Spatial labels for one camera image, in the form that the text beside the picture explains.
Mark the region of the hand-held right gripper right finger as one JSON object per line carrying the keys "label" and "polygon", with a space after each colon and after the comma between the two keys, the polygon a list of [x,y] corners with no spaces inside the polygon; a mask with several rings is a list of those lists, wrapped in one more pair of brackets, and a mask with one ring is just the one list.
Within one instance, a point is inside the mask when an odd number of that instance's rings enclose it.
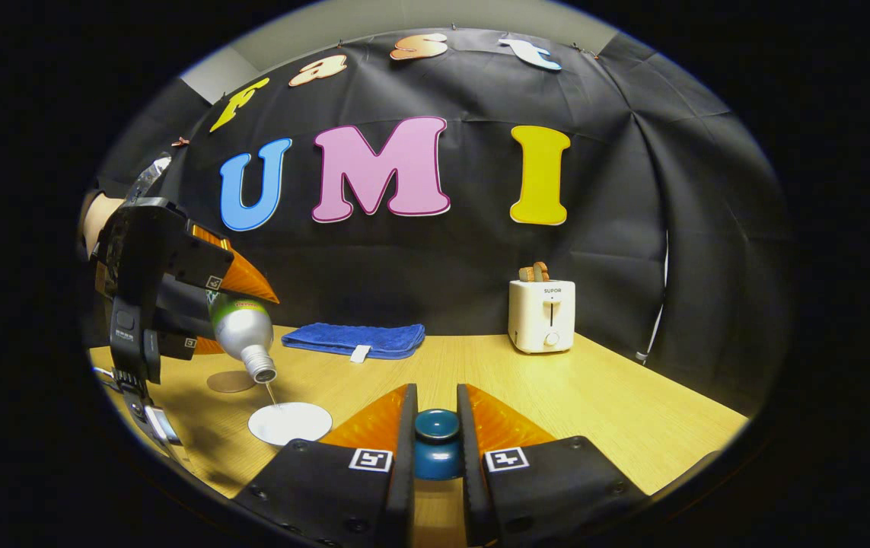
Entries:
{"label": "hand-held right gripper right finger", "polygon": [[457,388],[470,547],[566,547],[648,496],[583,435],[556,438],[470,383]]}

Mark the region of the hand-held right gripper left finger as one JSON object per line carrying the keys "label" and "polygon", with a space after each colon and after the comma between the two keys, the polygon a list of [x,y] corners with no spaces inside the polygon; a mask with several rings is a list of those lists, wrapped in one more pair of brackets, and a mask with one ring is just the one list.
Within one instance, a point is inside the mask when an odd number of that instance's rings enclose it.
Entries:
{"label": "hand-held right gripper left finger", "polygon": [[417,387],[376,399],[319,441],[292,439],[235,503],[296,546],[410,547]]}

